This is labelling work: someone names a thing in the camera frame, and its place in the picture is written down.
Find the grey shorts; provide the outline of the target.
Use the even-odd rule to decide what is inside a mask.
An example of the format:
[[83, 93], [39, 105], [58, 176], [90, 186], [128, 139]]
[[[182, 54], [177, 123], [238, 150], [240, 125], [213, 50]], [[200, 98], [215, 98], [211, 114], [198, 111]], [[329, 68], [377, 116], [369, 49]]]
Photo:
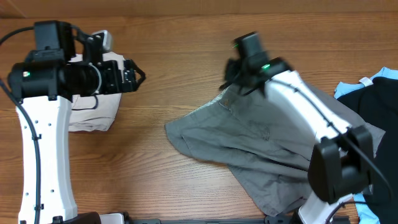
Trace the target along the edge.
[[227, 164], [266, 215], [287, 213], [305, 203], [315, 138], [259, 91], [241, 96], [231, 85], [211, 102], [167, 123], [165, 131], [180, 153]]

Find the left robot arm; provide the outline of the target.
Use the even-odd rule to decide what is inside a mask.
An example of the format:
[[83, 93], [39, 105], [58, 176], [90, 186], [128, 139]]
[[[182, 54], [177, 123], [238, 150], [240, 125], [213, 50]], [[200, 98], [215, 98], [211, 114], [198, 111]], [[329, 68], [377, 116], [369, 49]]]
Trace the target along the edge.
[[127, 212], [78, 213], [70, 179], [68, 126], [74, 95], [138, 90], [145, 73], [127, 59], [104, 60], [106, 31], [87, 34], [67, 22], [32, 26], [35, 50], [1, 83], [15, 104], [23, 146], [23, 196], [19, 223], [131, 223]]

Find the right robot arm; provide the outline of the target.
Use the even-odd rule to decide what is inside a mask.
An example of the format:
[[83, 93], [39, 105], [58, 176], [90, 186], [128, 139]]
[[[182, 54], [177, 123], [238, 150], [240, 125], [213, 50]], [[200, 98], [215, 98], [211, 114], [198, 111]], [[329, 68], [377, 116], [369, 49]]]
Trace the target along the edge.
[[244, 95], [261, 91], [298, 126], [313, 148], [307, 173], [312, 189], [309, 198], [291, 216], [267, 217], [266, 223], [349, 223], [348, 217], [335, 214], [373, 182], [377, 168], [371, 133], [332, 112], [284, 59], [269, 58], [257, 32], [233, 42], [239, 58], [228, 60], [222, 87], [236, 84]]

